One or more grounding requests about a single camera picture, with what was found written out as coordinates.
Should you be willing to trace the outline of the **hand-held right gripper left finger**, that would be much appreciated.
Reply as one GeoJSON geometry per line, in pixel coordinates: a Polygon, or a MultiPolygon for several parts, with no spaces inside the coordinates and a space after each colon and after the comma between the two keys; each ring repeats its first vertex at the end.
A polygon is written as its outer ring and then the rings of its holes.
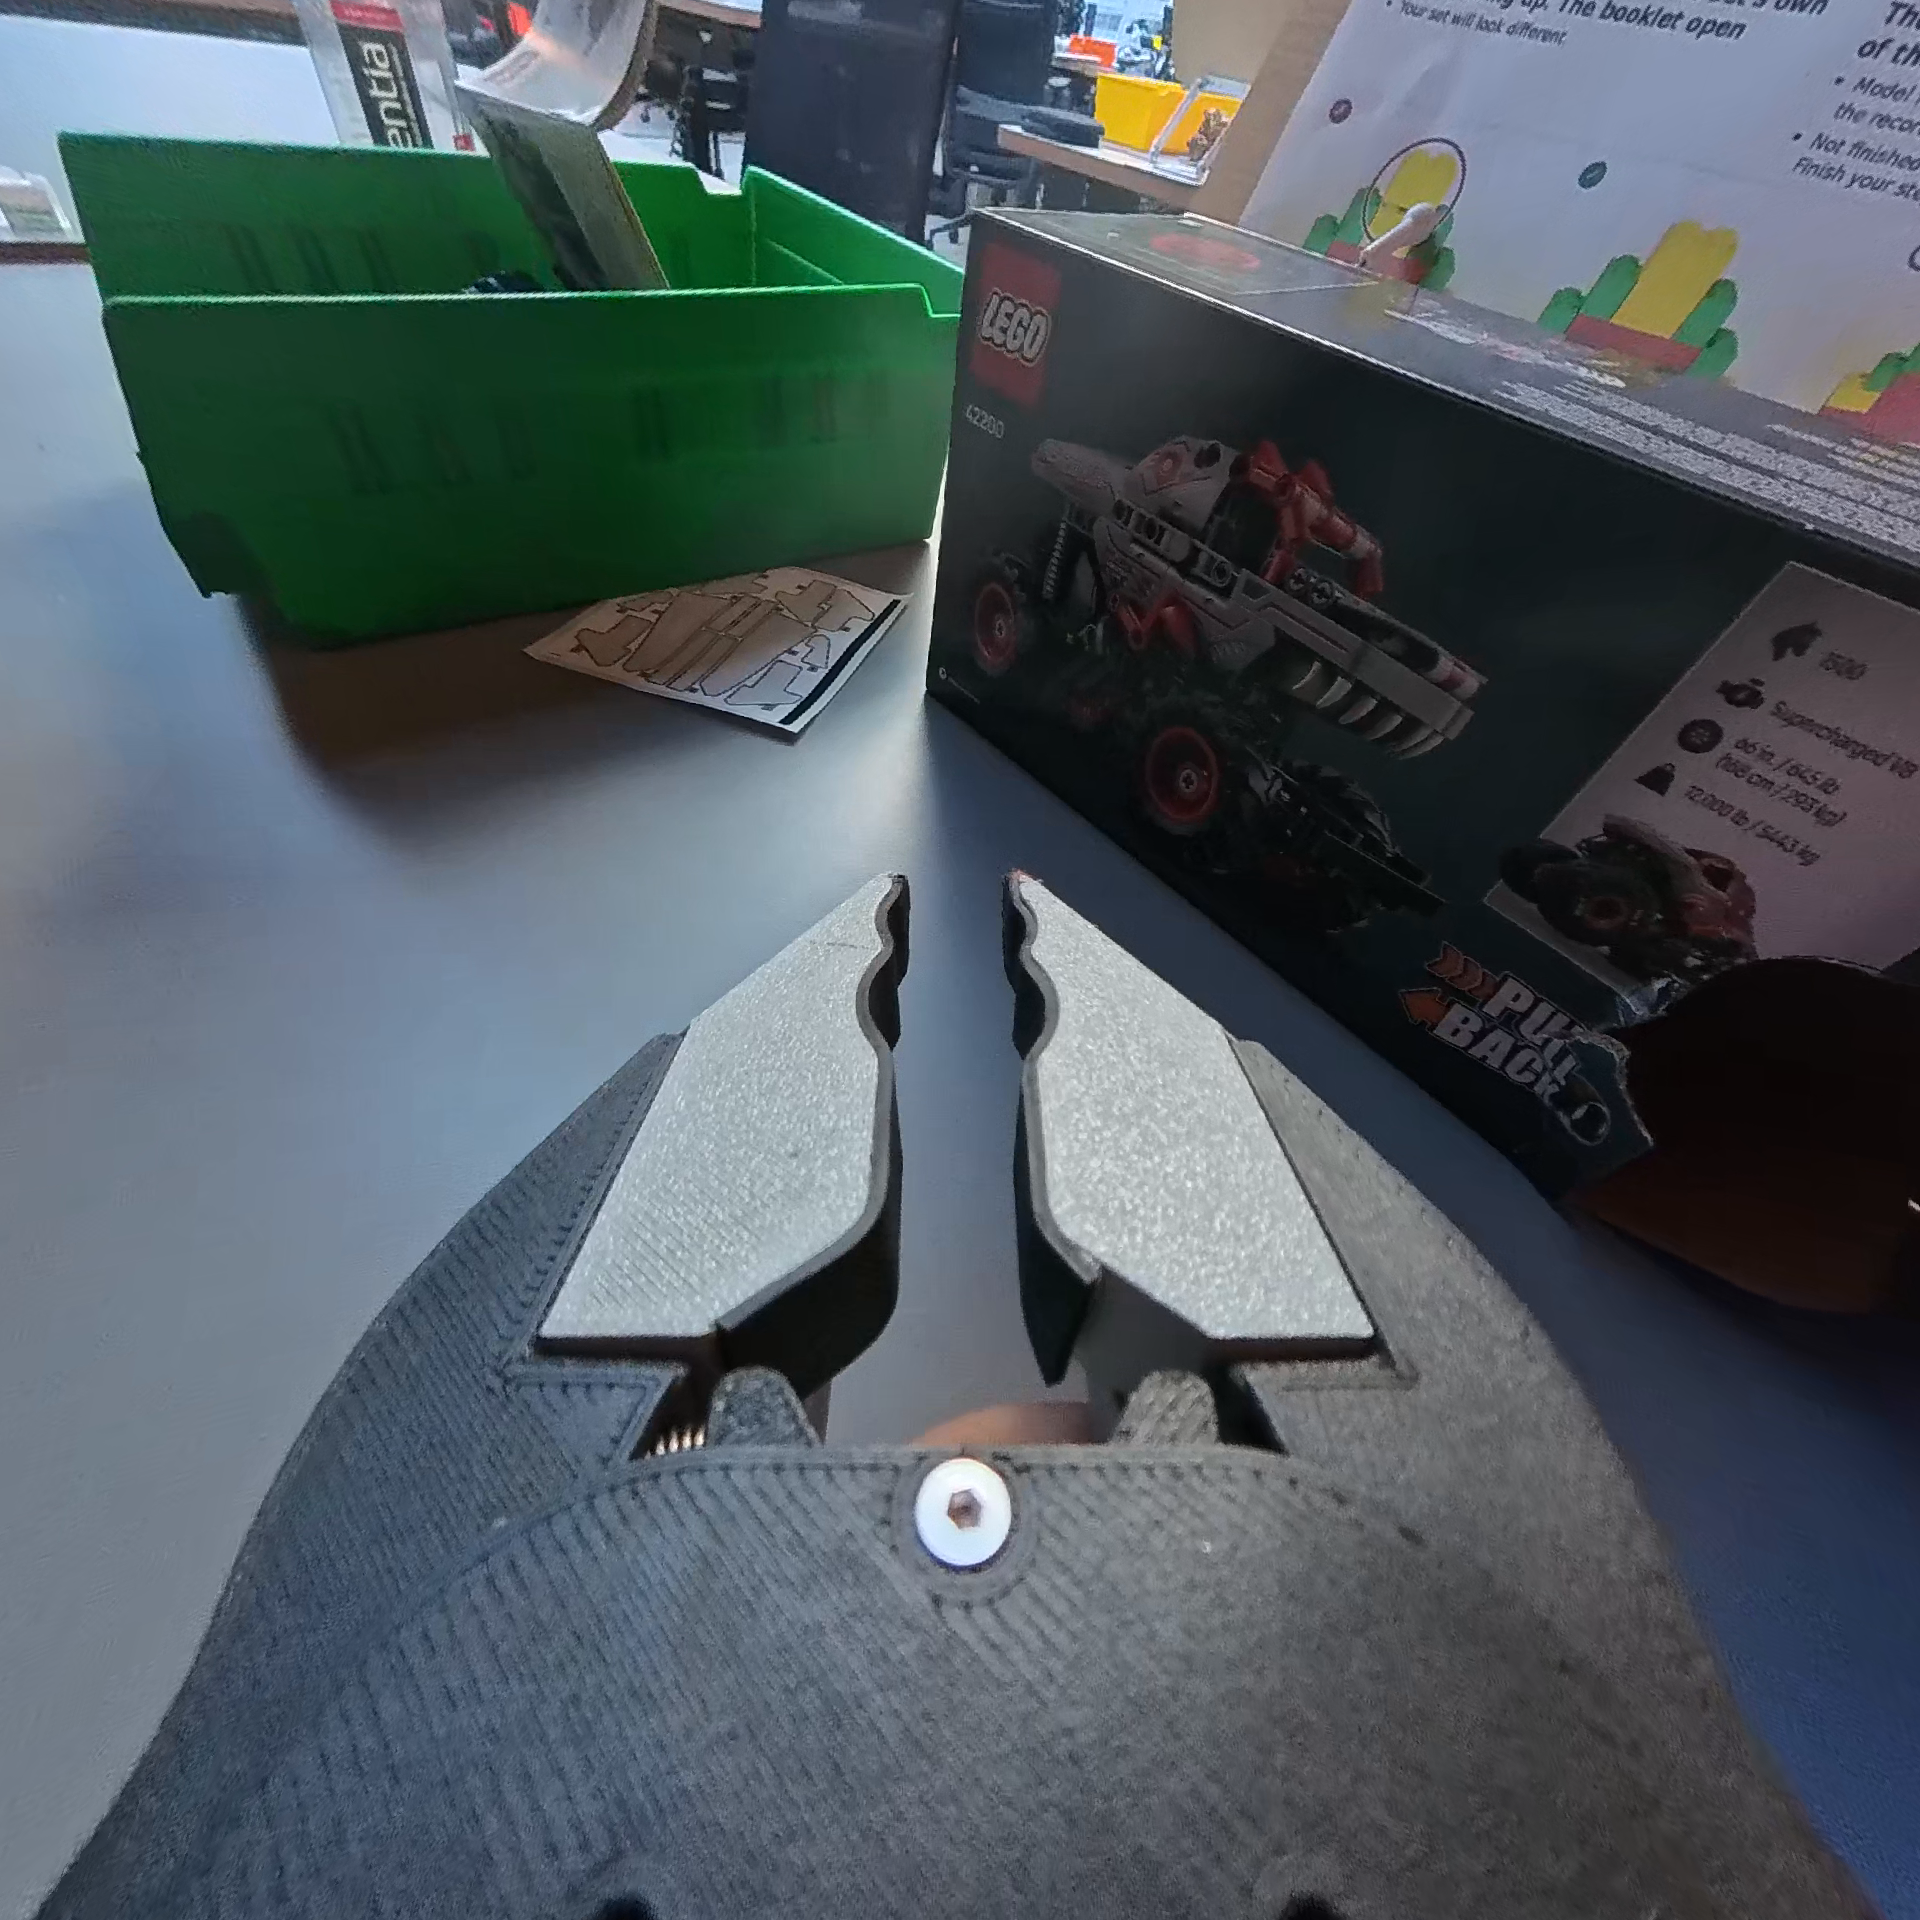
{"type": "Polygon", "coordinates": [[[535,1332],[541,1354],[828,1390],[897,1301],[904,876],[878,873],[671,1046],[535,1332]]]}

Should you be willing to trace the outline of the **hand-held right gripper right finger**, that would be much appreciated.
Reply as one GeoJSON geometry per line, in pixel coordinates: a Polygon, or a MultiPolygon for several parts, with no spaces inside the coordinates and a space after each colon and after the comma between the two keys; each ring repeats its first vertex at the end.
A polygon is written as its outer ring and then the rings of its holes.
{"type": "Polygon", "coordinates": [[[1234,1035],[1030,873],[1000,888],[1014,995],[1017,1276],[1046,1384],[1098,1422],[1141,1380],[1376,1358],[1376,1318],[1234,1035]]]}

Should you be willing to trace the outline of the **large green plastic bin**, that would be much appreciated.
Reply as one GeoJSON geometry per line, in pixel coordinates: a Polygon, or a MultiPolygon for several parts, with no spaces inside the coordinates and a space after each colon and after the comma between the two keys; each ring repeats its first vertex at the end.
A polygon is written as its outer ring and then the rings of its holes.
{"type": "Polygon", "coordinates": [[[450,150],[62,132],[160,528],[314,644],[924,541],[965,276],[748,170],[620,160],[661,293],[450,150]]]}

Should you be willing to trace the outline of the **lego instruction booklet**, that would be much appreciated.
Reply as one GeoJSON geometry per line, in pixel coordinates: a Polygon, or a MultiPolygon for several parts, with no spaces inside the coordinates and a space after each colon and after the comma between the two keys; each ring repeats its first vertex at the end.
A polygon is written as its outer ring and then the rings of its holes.
{"type": "Polygon", "coordinates": [[[590,125],[478,85],[457,85],[454,100],[538,233],[562,291],[668,291],[665,267],[590,125]]]}

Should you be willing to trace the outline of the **black lego set box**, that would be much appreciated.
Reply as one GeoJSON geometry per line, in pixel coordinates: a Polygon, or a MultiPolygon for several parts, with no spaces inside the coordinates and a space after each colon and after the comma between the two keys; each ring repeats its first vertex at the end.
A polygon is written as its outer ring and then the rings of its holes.
{"type": "Polygon", "coordinates": [[[1549,1197],[1916,1312],[1916,456],[1189,214],[966,245],[927,696],[1549,1197]]]}

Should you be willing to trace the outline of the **sticker sheet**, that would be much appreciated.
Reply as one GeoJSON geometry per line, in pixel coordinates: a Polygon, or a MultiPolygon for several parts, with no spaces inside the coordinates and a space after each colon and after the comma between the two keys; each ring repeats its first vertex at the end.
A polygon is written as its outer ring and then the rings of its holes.
{"type": "Polygon", "coordinates": [[[543,665],[801,736],[906,598],[815,566],[625,593],[526,646],[543,665]]]}

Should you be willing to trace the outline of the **wooden background desk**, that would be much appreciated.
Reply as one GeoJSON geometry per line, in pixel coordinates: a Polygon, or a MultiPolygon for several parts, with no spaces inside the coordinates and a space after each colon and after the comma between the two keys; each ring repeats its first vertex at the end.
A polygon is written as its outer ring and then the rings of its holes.
{"type": "Polygon", "coordinates": [[[1180,155],[1133,150],[1101,140],[1077,147],[1020,124],[996,125],[1000,154],[1036,160],[1042,170],[1110,188],[1133,201],[1151,201],[1176,211],[1196,205],[1209,170],[1180,155]]]}

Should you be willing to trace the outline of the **small black office chair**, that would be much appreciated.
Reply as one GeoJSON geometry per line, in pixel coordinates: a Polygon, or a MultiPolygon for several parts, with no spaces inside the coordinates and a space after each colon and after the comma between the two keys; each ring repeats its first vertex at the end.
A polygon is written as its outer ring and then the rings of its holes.
{"type": "Polygon", "coordinates": [[[1000,129],[1024,131],[1033,102],[1013,102],[973,86],[956,86],[946,108],[938,160],[927,190],[927,241],[956,238],[980,208],[1036,208],[1039,162],[998,142],[1000,129]]]}

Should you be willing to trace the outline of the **tall black office chair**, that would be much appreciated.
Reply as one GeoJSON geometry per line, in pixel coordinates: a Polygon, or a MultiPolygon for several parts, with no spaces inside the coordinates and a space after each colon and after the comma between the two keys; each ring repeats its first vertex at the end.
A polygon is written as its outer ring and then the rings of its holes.
{"type": "Polygon", "coordinates": [[[918,245],[956,2],[764,2],[742,162],[918,245]]]}

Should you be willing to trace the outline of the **yellow plastic bin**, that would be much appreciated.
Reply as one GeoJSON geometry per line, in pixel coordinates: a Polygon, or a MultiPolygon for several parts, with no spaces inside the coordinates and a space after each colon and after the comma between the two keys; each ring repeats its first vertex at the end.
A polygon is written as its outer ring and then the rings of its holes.
{"type": "Polygon", "coordinates": [[[1205,77],[1189,85],[1151,81],[1118,69],[1094,76],[1094,122],[1113,147],[1128,154],[1193,157],[1210,132],[1225,129],[1249,85],[1205,77]]]}

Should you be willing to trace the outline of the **cardboard poster stand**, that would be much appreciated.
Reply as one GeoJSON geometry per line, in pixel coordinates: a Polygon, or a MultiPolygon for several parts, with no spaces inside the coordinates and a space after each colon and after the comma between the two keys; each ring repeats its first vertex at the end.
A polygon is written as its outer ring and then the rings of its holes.
{"type": "Polygon", "coordinates": [[[1172,65],[1185,81],[1236,81],[1246,93],[1185,201],[1236,225],[1320,65],[1349,2],[1176,2],[1172,65]]]}

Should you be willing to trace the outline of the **white instruction poster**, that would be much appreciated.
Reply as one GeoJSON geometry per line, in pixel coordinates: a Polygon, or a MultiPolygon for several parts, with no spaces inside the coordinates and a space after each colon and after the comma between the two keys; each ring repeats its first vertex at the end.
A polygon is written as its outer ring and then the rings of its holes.
{"type": "Polygon", "coordinates": [[[1351,4],[1240,227],[1916,446],[1916,2],[1351,4]]]}

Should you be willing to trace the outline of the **curled cardboard strip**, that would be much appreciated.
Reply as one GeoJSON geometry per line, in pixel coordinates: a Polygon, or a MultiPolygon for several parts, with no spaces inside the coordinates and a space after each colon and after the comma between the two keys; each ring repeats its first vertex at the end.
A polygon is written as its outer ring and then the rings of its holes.
{"type": "Polygon", "coordinates": [[[501,60],[458,85],[466,105],[610,131],[639,93],[657,2],[537,2],[501,60]]]}

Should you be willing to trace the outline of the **clear acrylic sign holder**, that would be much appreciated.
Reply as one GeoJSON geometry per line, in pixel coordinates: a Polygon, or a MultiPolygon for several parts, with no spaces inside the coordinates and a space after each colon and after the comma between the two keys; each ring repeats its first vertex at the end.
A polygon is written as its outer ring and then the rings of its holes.
{"type": "Polygon", "coordinates": [[[341,145],[479,154],[442,2],[295,2],[295,18],[341,145]]]}

